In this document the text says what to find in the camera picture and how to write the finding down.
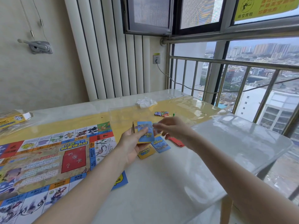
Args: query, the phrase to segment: wooden table leg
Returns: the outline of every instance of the wooden table leg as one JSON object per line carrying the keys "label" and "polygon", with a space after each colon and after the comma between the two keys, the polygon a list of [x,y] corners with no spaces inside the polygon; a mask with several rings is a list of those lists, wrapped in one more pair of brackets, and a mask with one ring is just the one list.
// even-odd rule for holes
{"label": "wooden table leg", "polygon": [[233,200],[226,195],[221,201],[220,224],[228,224],[230,212],[233,206]]}

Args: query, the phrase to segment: metal cable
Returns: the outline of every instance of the metal cable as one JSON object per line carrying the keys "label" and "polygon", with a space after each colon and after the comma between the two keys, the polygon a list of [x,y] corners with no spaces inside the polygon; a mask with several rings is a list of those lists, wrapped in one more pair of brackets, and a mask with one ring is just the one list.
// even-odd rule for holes
{"label": "metal cable", "polygon": [[25,8],[24,8],[24,5],[23,5],[23,2],[22,2],[22,0],[20,0],[20,3],[21,3],[21,6],[22,6],[22,8],[23,8],[23,11],[24,11],[24,14],[25,14],[25,17],[26,17],[27,23],[28,23],[28,26],[29,26],[29,29],[30,29],[30,33],[31,33],[31,35],[32,35],[32,37],[33,37],[33,40],[35,40],[35,38],[34,38],[34,35],[33,35],[33,32],[32,32],[32,28],[31,28],[31,25],[30,25],[30,22],[29,22],[28,16],[27,16],[27,14],[26,14],[26,11],[25,11]]}
{"label": "metal cable", "polygon": [[42,27],[44,37],[45,37],[46,41],[48,41],[48,40],[47,40],[47,37],[46,37],[46,35],[45,35],[45,31],[44,31],[43,20],[40,18],[39,11],[37,10],[37,7],[36,7],[36,4],[35,4],[34,0],[32,0],[32,1],[33,1],[34,6],[35,6],[35,9],[36,9],[36,11],[37,11],[37,14],[38,14],[38,17],[39,17],[39,22],[40,22],[40,25],[41,25],[41,27]]}
{"label": "metal cable", "polygon": [[[185,85],[183,85],[183,84],[181,84],[181,83],[175,82],[172,78],[170,78],[170,79],[171,79],[171,81],[173,81],[174,83],[179,84],[179,85],[182,85],[182,86],[184,86],[184,87],[186,87],[186,88],[192,90],[192,88],[189,88],[189,87],[187,87],[187,86],[185,86]],[[289,82],[289,81],[293,81],[293,80],[296,80],[296,79],[299,79],[299,77],[297,77],[297,78],[293,78],[293,79],[284,80],[284,81],[280,81],[280,82],[276,82],[276,83],[274,83],[274,84],[279,84],[279,83]],[[254,87],[254,88],[249,89],[249,90],[243,90],[242,92],[247,92],[247,91],[250,91],[250,90],[255,90],[255,89],[262,88],[262,87],[265,87],[265,86],[268,86],[268,85],[269,85],[269,84],[267,84],[267,85],[263,85],[263,86]],[[197,89],[193,89],[193,90],[200,91],[200,92],[206,92],[206,93],[210,93],[210,94],[219,93],[219,91],[218,91],[218,92],[213,92],[213,93],[211,93],[211,92],[207,92],[207,91],[205,91],[205,90],[197,90]],[[224,91],[224,92],[226,92],[226,93],[238,93],[239,91]]]}

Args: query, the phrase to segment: crumpled tissue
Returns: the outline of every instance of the crumpled tissue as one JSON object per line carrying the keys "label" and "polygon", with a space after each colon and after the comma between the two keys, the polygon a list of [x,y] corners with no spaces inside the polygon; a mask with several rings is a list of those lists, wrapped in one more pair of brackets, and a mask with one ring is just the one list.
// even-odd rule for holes
{"label": "crumpled tissue", "polygon": [[153,105],[157,105],[156,101],[147,97],[145,97],[144,99],[138,99],[136,103],[139,104],[140,108],[147,108]]}

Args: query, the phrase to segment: yellow warning sticker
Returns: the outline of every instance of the yellow warning sticker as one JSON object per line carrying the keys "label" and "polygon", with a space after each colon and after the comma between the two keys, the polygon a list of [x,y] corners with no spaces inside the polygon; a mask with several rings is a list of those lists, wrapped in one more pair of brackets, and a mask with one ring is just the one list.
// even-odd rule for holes
{"label": "yellow warning sticker", "polygon": [[235,21],[294,10],[299,0],[239,0]]}

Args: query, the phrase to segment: table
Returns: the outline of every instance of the table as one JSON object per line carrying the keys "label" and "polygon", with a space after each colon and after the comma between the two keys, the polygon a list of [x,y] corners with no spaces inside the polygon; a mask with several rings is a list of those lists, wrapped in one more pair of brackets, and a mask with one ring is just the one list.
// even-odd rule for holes
{"label": "table", "polygon": [[[113,116],[112,108],[132,106],[144,97],[158,102],[149,111],[164,110],[185,118],[195,131],[254,174],[293,147],[289,138],[173,89],[32,111],[31,127],[0,142],[105,122]],[[117,141],[132,118],[111,120]],[[198,155],[167,142],[170,150],[137,158],[125,170],[129,183],[110,193],[93,223],[187,223],[226,195]]]}

